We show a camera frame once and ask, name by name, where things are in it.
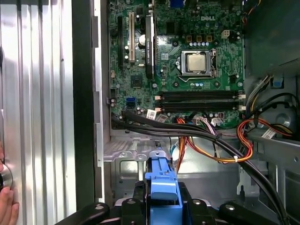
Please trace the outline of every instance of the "finger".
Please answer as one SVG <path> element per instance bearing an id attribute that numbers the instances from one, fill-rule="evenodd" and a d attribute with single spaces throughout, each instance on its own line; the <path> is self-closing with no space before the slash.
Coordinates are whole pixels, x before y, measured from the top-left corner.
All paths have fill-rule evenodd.
<path id="1" fill-rule="evenodd" d="M 0 160 L 0 172 L 4 169 L 2 161 Z"/>
<path id="2" fill-rule="evenodd" d="M 16 225 L 19 216 L 19 203 L 15 203 L 11 208 L 11 216 L 8 225 Z"/>
<path id="3" fill-rule="evenodd" d="M 13 199 L 14 199 L 14 192 L 13 191 L 9 191 L 9 197 L 8 197 L 8 201 L 7 201 L 7 208 L 6 208 L 6 213 L 4 215 L 4 218 L 2 220 L 2 222 L 0 223 L 0 225 L 8 225 L 9 221 L 10 221 L 10 215 L 12 213 L 12 203 L 13 203 Z"/>
<path id="4" fill-rule="evenodd" d="M 8 199 L 9 199 L 9 187 L 5 187 L 0 192 L 0 222 L 3 220 L 4 215 L 6 213 L 6 209 L 8 206 Z"/>
<path id="5" fill-rule="evenodd" d="M 2 147 L 2 143 L 0 142 L 0 159 L 1 160 L 4 160 L 4 150 L 3 150 L 3 147 Z"/>

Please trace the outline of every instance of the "ram slot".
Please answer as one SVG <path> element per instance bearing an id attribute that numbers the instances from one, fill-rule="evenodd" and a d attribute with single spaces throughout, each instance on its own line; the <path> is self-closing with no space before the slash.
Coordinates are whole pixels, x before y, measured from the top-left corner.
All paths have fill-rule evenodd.
<path id="1" fill-rule="evenodd" d="M 135 14 L 129 12 L 129 62 L 135 62 Z"/>
<path id="2" fill-rule="evenodd" d="M 239 104 L 236 102 L 163 103 L 160 106 L 160 108 L 156 108 L 156 111 L 164 113 L 219 112 L 239 109 Z"/>
<path id="3" fill-rule="evenodd" d="M 123 18 L 118 16 L 118 66 L 123 69 Z"/>
<path id="4" fill-rule="evenodd" d="M 187 100 L 235 100 L 239 96 L 238 91 L 167 91 L 156 96 L 156 100 L 163 101 L 187 101 Z"/>

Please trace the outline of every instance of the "ribbed metal panel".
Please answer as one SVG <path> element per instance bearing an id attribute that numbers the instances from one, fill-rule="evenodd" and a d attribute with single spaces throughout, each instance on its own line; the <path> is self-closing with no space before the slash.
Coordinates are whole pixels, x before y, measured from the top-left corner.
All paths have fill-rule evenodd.
<path id="1" fill-rule="evenodd" d="M 19 225 L 76 210 L 71 13 L 71 0 L 0 0 L 2 141 Z"/>

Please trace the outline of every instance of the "blue drive bracket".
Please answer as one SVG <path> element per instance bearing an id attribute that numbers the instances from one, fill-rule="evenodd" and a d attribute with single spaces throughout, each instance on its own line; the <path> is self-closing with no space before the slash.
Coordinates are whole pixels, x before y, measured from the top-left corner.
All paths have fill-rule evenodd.
<path id="1" fill-rule="evenodd" d="M 151 158 L 152 172 L 145 174 L 151 181 L 151 200 L 161 200 L 162 204 L 151 205 L 151 225 L 182 225 L 183 205 L 176 173 L 165 157 Z"/>

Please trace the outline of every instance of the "expansion slot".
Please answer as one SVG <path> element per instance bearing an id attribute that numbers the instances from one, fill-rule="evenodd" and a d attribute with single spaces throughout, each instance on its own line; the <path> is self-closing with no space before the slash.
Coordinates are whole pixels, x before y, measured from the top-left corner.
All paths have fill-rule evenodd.
<path id="1" fill-rule="evenodd" d="M 123 18 L 118 16 L 118 66 L 123 69 Z"/>
<path id="2" fill-rule="evenodd" d="M 135 14 L 129 12 L 129 62 L 135 62 Z"/>
<path id="3" fill-rule="evenodd" d="M 154 79 L 154 20 L 152 5 L 149 4 L 149 14 L 146 16 L 146 76 L 148 79 Z"/>
<path id="4" fill-rule="evenodd" d="M 182 112 L 219 112 L 239 110 L 237 102 L 203 102 L 203 103 L 163 103 L 155 108 L 157 112 L 182 113 Z"/>
<path id="5" fill-rule="evenodd" d="M 187 100 L 236 100 L 246 97 L 242 91 L 211 90 L 211 91 L 166 91 L 155 96 L 155 100 L 187 101 Z"/>

